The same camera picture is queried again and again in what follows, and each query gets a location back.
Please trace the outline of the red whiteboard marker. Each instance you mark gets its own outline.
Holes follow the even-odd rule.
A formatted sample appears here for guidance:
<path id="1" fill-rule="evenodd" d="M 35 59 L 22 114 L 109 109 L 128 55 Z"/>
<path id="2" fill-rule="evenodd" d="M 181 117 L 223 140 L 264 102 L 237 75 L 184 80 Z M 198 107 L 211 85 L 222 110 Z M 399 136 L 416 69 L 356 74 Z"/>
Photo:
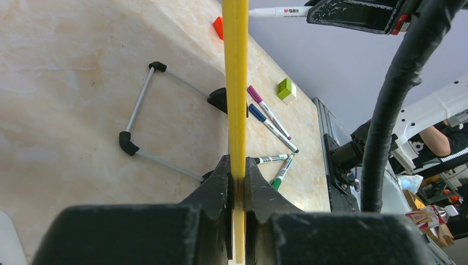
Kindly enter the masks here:
<path id="1" fill-rule="evenodd" d="M 255 8 L 248 11 L 250 17 L 255 18 L 295 18 L 306 17 L 311 7 L 271 7 Z"/>

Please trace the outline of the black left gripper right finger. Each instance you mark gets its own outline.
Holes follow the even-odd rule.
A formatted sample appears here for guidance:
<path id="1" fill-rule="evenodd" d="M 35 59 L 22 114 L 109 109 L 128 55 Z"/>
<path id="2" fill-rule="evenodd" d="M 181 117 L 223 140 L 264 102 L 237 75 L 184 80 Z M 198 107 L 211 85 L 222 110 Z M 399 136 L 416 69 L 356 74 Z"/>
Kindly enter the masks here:
<path id="1" fill-rule="evenodd" d="M 262 176 L 254 158 L 246 158 L 244 179 L 246 211 L 246 264 L 281 264 L 279 244 L 272 224 L 276 214 L 301 213 Z"/>

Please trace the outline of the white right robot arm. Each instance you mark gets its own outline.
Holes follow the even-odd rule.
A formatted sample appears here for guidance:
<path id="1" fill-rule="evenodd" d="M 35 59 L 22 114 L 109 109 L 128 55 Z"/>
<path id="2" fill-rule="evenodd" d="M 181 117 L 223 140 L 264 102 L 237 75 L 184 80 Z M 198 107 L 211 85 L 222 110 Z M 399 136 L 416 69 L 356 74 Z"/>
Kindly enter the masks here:
<path id="1" fill-rule="evenodd" d="M 404 35 L 387 71 L 360 145 L 371 155 L 414 158 L 409 140 L 419 131 L 467 109 L 467 89 L 450 84 L 408 107 L 407 93 L 421 83 L 429 57 L 448 33 L 466 1 L 308 1 L 306 21 L 373 34 Z"/>

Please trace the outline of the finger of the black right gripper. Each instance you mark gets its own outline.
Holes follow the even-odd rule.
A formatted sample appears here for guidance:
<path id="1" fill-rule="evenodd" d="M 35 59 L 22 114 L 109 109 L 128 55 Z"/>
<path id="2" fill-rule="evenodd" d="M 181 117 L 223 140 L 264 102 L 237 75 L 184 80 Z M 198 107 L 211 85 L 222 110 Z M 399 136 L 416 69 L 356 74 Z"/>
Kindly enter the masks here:
<path id="1" fill-rule="evenodd" d="M 401 15 L 408 14 L 410 1 L 308 1 L 306 22 L 373 34 L 389 35 Z"/>

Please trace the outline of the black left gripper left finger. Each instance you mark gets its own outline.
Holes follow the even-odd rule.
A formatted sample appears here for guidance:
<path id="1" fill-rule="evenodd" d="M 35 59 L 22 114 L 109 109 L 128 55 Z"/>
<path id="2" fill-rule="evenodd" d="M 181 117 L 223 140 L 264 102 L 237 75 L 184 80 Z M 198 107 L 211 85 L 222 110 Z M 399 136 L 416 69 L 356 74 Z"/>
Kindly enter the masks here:
<path id="1" fill-rule="evenodd" d="M 220 161 L 180 206 L 188 209 L 184 220 L 185 264 L 227 264 L 233 259 L 233 184 L 229 155 Z"/>

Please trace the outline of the yellow framed whiteboard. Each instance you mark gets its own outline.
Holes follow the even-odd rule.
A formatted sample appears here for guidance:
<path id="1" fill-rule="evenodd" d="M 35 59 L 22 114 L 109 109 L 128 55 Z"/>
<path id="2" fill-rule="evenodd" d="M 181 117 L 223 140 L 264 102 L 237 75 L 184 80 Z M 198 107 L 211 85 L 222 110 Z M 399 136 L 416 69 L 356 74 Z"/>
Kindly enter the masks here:
<path id="1" fill-rule="evenodd" d="M 244 179 L 246 176 L 248 1 L 223 1 L 225 77 L 229 153 L 233 181 L 233 244 L 235 261 L 244 263 Z"/>

